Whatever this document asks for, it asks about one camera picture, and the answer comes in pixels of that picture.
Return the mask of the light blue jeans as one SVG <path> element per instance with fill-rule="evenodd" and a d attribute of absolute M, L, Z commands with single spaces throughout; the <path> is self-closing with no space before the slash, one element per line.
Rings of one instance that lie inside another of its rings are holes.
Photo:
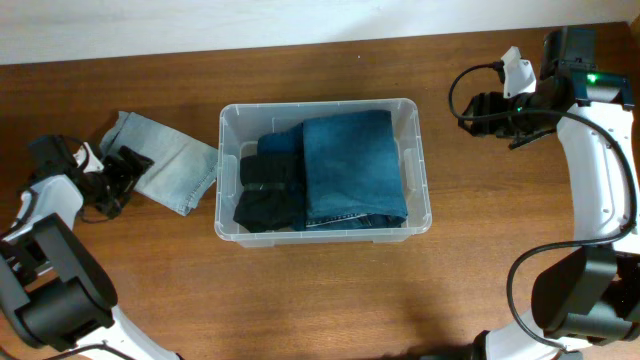
<path fill-rule="evenodd" d="M 216 181 L 218 150 L 134 112 L 118 113 L 100 142 L 105 155 L 126 146 L 153 161 L 135 191 L 186 216 Z"/>

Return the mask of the dark grey garment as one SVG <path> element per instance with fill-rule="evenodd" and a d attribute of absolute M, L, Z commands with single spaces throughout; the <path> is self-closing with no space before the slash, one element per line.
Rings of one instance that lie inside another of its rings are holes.
<path fill-rule="evenodd" d="M 295 154 L 258 154 L 240 162 L 243 186 L 233 220 L 250 233 L 290 228 L 306 220 L 306 181 Z"/>

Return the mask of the navy blue garment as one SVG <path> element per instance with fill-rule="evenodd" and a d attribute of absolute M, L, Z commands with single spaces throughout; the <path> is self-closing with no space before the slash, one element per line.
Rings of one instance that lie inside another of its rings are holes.
<path fill-rule="evenodd" d="M 273 189 L 260 191 L 262 203 L 272 216 L 267 230 L 290 227 L 303 231 L 306 220 L 303 124 L 264 135 L 258 141 L 258 154 L 270 177 L 264 184 L 274 184 Z"/>

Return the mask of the dark blue jeans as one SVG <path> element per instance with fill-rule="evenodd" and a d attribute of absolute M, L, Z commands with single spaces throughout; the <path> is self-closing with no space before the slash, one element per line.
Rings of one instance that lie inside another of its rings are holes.
<path fill-rule="evenodd" d="M 303 150 L 307 230 L 398 228 L 407 220 L 389 111 L 307 119 Z"/>

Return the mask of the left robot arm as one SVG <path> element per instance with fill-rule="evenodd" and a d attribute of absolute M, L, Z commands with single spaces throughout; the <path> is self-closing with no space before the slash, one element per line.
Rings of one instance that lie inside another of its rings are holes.
<path fill-rule="evenodd" d="M 25 344 L 53 348 L 59 359 L 180 360 L 124 314 L 108 274 L 73 232 L 87 207 L 118 217 L 153 162 L 126 146 L 102 155 L 80 142 L 71 151 L 72 141 L 46 135 L 28 147 L 36 168 L 1 235 L 1 311 Z"/>

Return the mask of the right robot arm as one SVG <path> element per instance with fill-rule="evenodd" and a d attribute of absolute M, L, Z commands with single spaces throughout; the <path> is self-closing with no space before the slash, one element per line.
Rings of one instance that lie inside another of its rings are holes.
<path fill-rule="evenodd" d="M 455 359 L 578 359 L 585 348 L 639 336 L 639 181 L 632 149 L 634 100 L 626 76 L 600 71 L 591 29 L 544 40 L 539 71 L 517 48 L 491 64 L 503 89 L 476 95 L 457 115 L 472 136 L 519 148 L 556 135 L 567 158 L 574 237 L 542 272 L 531 307 L 480 333 Z"/>

